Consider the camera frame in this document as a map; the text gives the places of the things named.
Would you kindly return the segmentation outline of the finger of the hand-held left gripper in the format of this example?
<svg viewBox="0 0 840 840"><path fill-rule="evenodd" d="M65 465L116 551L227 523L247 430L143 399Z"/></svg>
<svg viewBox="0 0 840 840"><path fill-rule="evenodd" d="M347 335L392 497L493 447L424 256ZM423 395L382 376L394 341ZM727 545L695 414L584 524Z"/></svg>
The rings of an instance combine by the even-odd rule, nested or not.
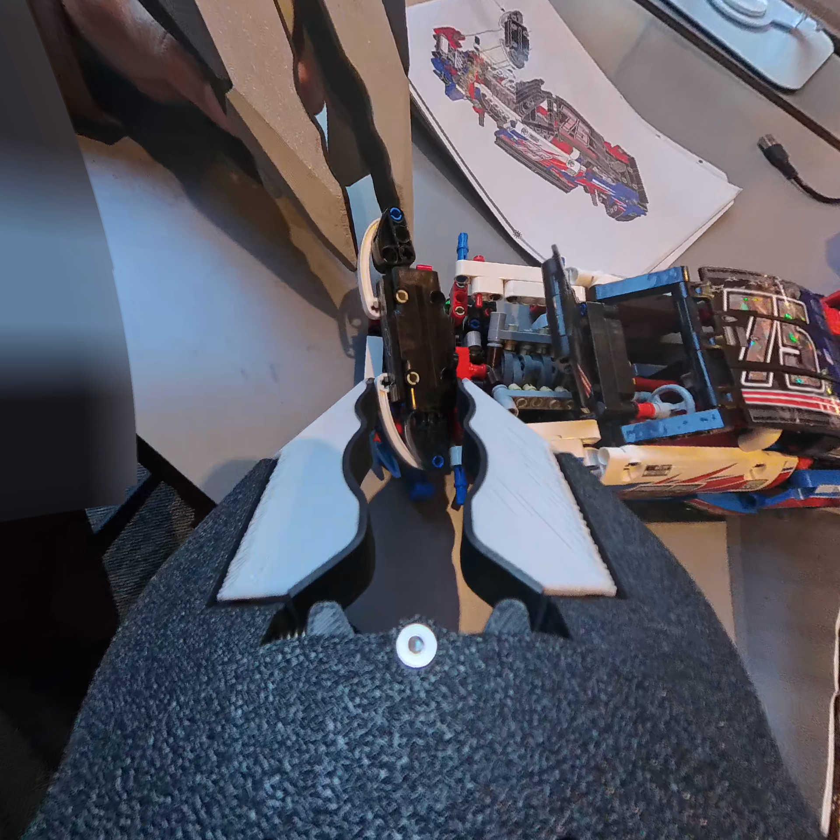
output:
<svg viewBox="0 0 840 840"><path fill-rule="evenodd" d="M413 142L405 2L321 2L320 62L345 125L339 181L370 175L380 209L413 219Z"/></svg>
<svg viewBox="0 0 840 840"><path fill-rule="evenodd" d="M350 270L358 247L347 193L327 160L324 135L296 87L292 2L198 1L232 87L231 120L272 188L288 193L322 242Z"/></svg>

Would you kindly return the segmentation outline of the silver monitor stand base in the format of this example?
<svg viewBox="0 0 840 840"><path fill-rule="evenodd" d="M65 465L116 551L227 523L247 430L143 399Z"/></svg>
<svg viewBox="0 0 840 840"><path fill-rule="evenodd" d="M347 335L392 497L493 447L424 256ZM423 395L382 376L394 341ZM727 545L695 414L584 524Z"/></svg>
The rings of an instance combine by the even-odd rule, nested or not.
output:
<svg viewBox="0 0 840 840"><path fill-rule="evenodd" d="M834 52L808 12L782 1L667 1L747 68L787 92L801 90Z"/></svg>

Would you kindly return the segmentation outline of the white instruction booklet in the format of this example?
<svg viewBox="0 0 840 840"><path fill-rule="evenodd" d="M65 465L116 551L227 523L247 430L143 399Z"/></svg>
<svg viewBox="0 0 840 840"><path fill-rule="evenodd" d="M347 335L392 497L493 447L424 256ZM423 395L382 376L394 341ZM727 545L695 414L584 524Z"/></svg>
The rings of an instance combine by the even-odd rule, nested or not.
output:
<svg viewBox="0 0 840 840"><path fill-rule="evenodd" d="M406 10L415 104L537 259L631 277L671 264L739 189L645 122L550 2Z"/></svg>

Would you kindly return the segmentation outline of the black brick bumper assembly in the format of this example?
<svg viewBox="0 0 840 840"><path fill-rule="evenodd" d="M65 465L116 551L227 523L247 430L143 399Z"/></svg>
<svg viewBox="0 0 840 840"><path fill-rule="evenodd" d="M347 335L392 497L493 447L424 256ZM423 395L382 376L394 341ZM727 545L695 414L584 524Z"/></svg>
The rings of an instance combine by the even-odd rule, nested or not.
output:
<svg viewBox="0 0 840 840"><path fill-rule="evenodd" d="M414 260L406 216L390 206L362 237L356 278L381 332L375 388L384 438L405 467L443 474L455 445L455 334L437 273Z"/></svg>

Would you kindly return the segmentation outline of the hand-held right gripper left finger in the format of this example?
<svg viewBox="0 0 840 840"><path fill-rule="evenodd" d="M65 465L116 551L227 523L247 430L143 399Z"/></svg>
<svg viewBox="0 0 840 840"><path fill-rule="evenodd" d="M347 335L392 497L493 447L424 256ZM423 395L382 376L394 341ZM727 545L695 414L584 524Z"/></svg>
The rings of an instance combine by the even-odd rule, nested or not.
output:
<svg viewBox="0 0 840 840"><path fill-rule="evenodd" d="M285 445L217 590L219 601L354 601L375 568L361 482L375 382L363 381Z"/></svg>

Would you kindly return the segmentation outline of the person's left hand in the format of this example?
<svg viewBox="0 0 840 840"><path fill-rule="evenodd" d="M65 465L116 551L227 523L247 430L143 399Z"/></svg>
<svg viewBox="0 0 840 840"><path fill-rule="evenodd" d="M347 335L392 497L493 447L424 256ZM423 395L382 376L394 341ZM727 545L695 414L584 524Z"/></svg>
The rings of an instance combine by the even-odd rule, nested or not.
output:
<svg viewBox="0 0 840 840"><path fill-rule="evenodd" d="M138 1L63 1L78 33L111 68L158 102L189 102L223 130L230 122L193 56Z"/></svg>

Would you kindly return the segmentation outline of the grey desk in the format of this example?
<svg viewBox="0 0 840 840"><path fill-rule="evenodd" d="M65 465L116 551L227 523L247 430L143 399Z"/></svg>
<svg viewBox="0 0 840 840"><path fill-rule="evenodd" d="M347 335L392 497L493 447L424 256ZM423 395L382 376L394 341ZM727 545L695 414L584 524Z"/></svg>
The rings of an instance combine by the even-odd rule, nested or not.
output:
<svg viewBox="0 0 840 840"><path fill-rule="evenodd" d="M734 207L679 261L838 288L838 208L813 201L757 148L781 141L838 195L838 60L766 98L651 7L553 2L647 122L727 173ZM140 436L214 501L341 397L361 367L352 276L232 162L202 122L144 114L114 145L79 140L108 239ZM657 509L650 529L738 646L784 762L819 813L838 611L838 514L703 520Z"/></svg>

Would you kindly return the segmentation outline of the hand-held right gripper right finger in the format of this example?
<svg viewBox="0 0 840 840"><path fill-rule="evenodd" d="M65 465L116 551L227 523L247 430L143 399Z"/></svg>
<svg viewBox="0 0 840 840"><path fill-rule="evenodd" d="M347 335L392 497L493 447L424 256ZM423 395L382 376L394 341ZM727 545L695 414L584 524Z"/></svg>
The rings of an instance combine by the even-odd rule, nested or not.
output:
<svg viewBox="0 0 840 840"><path fill-rule="evenodd" d="M468 545L537 597L614 597L616 584L550 444L472 381L460 391L465 442L478 450L464 508Z"/></svg>

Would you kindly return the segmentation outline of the brick toy race car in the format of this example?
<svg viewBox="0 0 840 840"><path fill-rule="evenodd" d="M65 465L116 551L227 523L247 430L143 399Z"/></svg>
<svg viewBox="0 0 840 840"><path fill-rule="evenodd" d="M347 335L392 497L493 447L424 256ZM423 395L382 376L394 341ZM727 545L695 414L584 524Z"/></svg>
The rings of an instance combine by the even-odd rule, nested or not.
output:
<svg viewBox="0 0 840 840"><path fill-rule="evenodd" d="M683 266L489 262L458 236L458 376L626 501L838 510L838 291Z"/></svg>

